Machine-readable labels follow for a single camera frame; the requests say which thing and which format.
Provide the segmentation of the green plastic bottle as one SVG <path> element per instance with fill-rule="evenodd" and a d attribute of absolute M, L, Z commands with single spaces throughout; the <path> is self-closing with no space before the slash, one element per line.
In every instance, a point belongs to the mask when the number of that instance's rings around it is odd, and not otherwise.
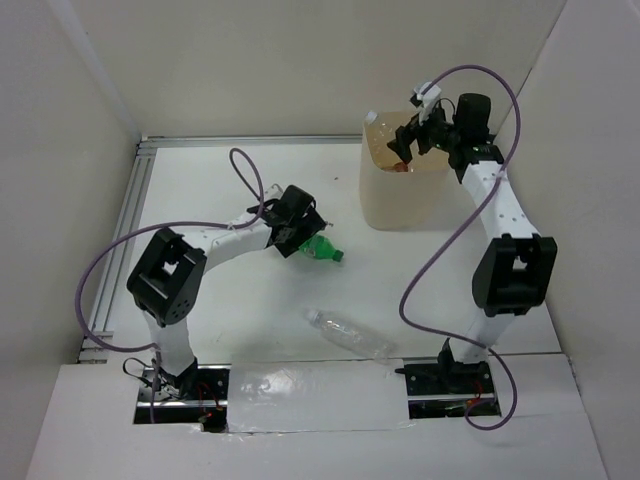
<path fill-rule="evenodd" d="M 330 260 L 340 263 L 344 258 L 344 252 L 336 248 L 327 237 L 320 234 L 305 241 L 298 250 L 314 260 Z"/>

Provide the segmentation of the clear bottle white cap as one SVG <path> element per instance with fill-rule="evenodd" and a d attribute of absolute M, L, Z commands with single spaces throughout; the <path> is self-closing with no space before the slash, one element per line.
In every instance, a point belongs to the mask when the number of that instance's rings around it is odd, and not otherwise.
<path fill-rule="evenodd" d="M 304 317 L 327 341 L 360 358 L 384 363 L 396 350 L 395 344 L 377 331 L 332 312 L 307 309 Z"/>
<path fill-rule="evenodd" d="M 385 149 L 395 139 L 396 129 L 409 117 L 408 111 L 368 112 L 363 121 L 363 138 L 370 151 Z"/>

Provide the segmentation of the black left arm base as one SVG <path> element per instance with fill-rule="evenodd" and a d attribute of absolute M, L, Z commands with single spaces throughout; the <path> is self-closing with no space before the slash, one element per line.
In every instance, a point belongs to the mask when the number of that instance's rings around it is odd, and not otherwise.
<path fill-rule="evenodd" d="M 174 386 L 155 365 L 126 358 L 122 371 L 137 382 L 133 423 L 137 425 L 197 425 L 202 432 L 228 431 L 230 368 L 202 365 L 191 370 L 181 387 Z"/>

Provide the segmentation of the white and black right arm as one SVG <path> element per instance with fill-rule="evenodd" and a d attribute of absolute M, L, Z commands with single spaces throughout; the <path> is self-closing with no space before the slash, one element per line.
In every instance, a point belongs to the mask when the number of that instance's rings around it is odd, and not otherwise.
<path fill-rule="evenodd" d="M 489 97 L 460 95 L 451 117 L 439 99 L 424 102 L 414 96 L 411 101 L 418 111 L 396 129 L 388 148 L 404 164 L 433 148 L 446 152 L 458 182 L 480 211 L 488 238 L 471 281 L 476 318 L 461 338 L 446 340 L 438 359 L 438 384 L 457 392 L 515 318 L 543 303 L 557 243 L 528 220 L 510 185 L 504 157 L 488 127 Z"/>

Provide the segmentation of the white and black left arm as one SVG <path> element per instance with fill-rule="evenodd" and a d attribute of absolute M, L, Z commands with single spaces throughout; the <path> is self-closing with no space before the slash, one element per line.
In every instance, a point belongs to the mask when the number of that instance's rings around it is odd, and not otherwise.
<path fill-rule="evenodd" d="M 148 325 L 166 392 L 184 399 L 197 387 L 198 361 L 187 316 L 203 277 L 227 261 L 269 247 L 287 258 L 327 225 L 313 196 L 295 185 L 274 185 L 262 205 L 220 227 L 179 233 L 165 226 L 152 236 L 127 280 L 127 290 Z"/>

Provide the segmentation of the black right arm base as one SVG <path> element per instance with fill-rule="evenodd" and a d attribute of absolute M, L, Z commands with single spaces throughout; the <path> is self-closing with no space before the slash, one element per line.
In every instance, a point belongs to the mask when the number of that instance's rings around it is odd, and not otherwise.
<path fill-rule="evenodd" d="M 404 378 L 411 420 L 500 416 L 501 408 L 486 361 L 455 361 L 446 340 L 435 360 L 404 363 L 394 372 Z"/>

